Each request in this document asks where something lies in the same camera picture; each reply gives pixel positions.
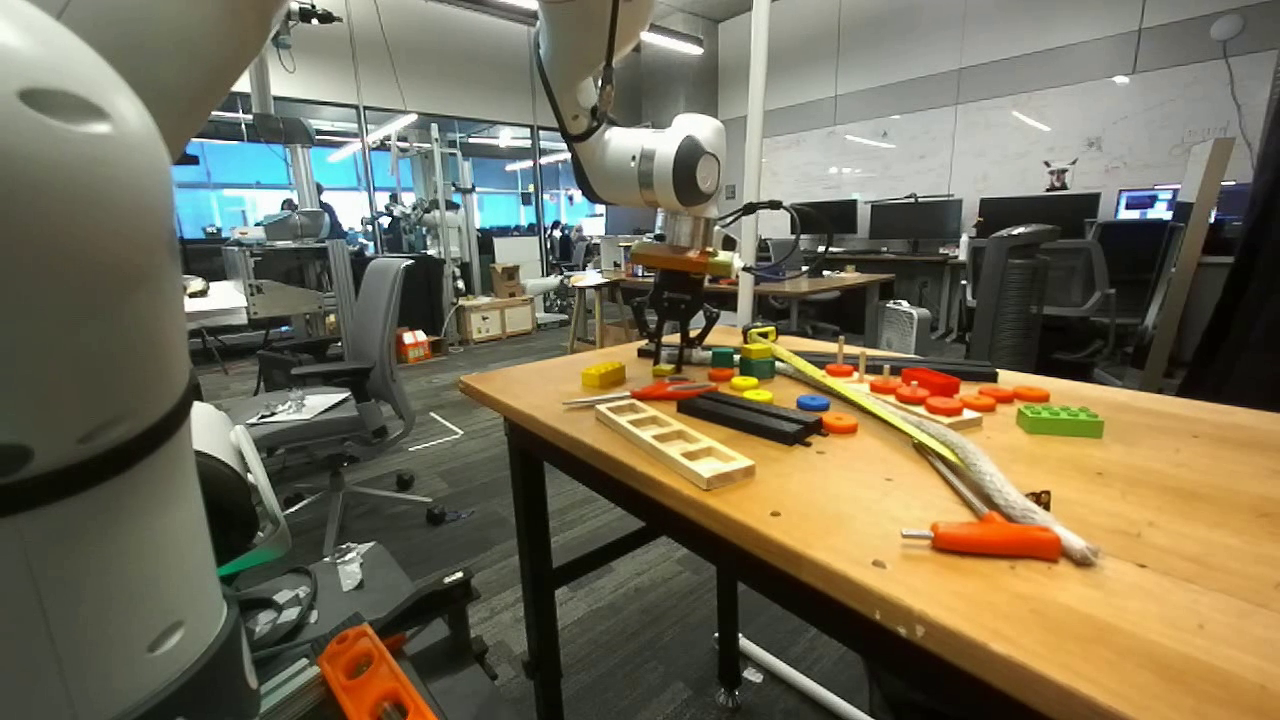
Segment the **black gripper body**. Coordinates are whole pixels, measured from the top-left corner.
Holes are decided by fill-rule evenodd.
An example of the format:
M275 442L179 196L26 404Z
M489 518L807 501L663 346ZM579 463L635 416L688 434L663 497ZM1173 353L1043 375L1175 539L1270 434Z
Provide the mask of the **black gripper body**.
M709 280L734 280L739 260L712 246L670 246L642 239L630 260L652 276L652 304L695 301Z

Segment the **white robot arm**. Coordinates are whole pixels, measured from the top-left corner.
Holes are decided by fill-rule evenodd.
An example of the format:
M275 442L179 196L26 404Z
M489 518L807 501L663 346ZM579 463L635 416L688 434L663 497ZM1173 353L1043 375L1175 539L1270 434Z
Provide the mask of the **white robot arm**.
M616 63L641 43L657 0L536 2L536 74L579 191L597 202L659 216L657 239L630 251L652 272L630 321L657 360L683 366L719 321L705 282L733 272L712 234L724 124L709 111L676 111L668 124L616 114Z

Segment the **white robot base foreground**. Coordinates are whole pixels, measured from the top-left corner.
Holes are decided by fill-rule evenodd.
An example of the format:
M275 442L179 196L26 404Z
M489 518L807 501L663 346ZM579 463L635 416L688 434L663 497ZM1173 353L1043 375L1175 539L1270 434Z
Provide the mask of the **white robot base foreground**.
M190 449L172 158L283 0L0 0L5 720L254 720Z

